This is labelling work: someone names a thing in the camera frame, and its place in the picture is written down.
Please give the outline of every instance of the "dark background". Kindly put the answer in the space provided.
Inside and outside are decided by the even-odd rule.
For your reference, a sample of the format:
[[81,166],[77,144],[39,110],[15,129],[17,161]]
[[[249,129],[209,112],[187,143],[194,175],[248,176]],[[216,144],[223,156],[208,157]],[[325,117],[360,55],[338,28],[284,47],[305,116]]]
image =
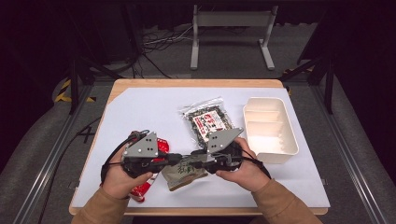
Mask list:
[[[333,60],[335,74],[395,182],[396,29],[392,27],[396,16],[392,5],[386,3],[348,7],[336,11],[330,25],[344,34],[342,47]],[[138,24],[140,28],[159,25],[160,29],[171,30],[191,22],[192,17],[192,6],[137,6],[136,10],[135,16],[144,22]],[[318,22],[323,12],[323,6],[281,6],[276,25]],[[350,15],[355,22],[343,30]],[[120,23],[123,20],[117,5],[52,7],[45,1],[11,0],[1,3],[1,169],[23,135],[53,106],[52,92],[68,75],[74,56],[87,56],[99,64],[138,57],[138,46],[128,42],[126,24],[113,25]],[[325,27],[316,32],[302,58],[312,59],[320,54],[332,29]]]

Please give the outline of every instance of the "snack bag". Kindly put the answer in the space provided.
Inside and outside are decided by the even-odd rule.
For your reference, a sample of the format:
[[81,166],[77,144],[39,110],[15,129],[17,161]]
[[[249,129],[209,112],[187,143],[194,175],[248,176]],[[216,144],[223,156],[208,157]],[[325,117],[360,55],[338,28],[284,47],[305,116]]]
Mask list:
[[206,148],[209,141],[208,134],[233,128],[223,100],[215,98],[198,104],[191,105],[180,111],[183,119],[189,122],[194,137],[198,141],[198,147]]
[[[168,153],[169,152],[169,145],[168,142],[164,139],[161,138],[157,138],[157,146],[158,149],[164,153]],[[144,183],[143,185],[134,187],[131,190],[130,196],[132,199],[134,199],[137,202],[142,203],[143,201],[145,201],[145,194],[146,192],[149,190],[149,188],[151,187],[151,185],[154,183],[155,179],[157,178],[158,174],[154,174],[152,176],[152,178],[150,178],[146,183]]]
[[206,161],[207,155],[191,155],[183,158],[174,166],[165,166],[162,170],[163,177],[168,182],[170,191],[189,185],[193,180],[207,176],[204,168],[196,169],[190,165],[193,161]]

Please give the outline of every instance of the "person's right hand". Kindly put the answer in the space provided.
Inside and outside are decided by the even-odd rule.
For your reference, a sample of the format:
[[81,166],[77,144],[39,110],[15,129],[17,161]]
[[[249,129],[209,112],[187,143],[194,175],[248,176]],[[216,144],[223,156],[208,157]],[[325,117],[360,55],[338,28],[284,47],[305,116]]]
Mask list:
[[[237,137],[234,141],[241,146],[248,154],[250,154],[253,158],[257,158],[256,154],[250,150],[248,146],[248,142],[245,138]],[[249,157],[249,155],[243,152],[244,157]],[[241,166],[235,172],[228,171],[217,171],[216,175],[219,177],[232,181],[244,189],[247,189],[251,192],[255,192],[262,187],[264,187],[269,181],[270,178],[265,175],[260,168],[251,161],[242,161]]]

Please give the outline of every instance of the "seaweed package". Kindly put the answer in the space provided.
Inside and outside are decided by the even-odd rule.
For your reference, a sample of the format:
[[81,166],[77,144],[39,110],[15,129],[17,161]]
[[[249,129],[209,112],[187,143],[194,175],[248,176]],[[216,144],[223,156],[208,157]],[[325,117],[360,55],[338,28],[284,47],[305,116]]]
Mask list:
[[191,105],[181,112],[200,148],[206,148],[209,133],[233,128],[220,97]]

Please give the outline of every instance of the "wooden table edge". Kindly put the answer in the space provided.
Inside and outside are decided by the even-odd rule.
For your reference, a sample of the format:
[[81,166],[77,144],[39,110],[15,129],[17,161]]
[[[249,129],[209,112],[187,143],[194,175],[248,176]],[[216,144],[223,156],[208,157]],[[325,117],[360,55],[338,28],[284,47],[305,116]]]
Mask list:
[[[219,88],[283,88],[277,79],[134,79],[123,78],[114,82],[108,97],[107,105],[128,88],[165,88],[165,87],[219,87]],[[90,153],[96,141],[93,138]],[[73,199],[69,205],[69,213],[75,215],[81,208],[72,207]],[[325,215],[328,208],[310,208],[315,215]],[[262,213],[257,208],[131,208],[126,209],[126,216],[259,216]]]

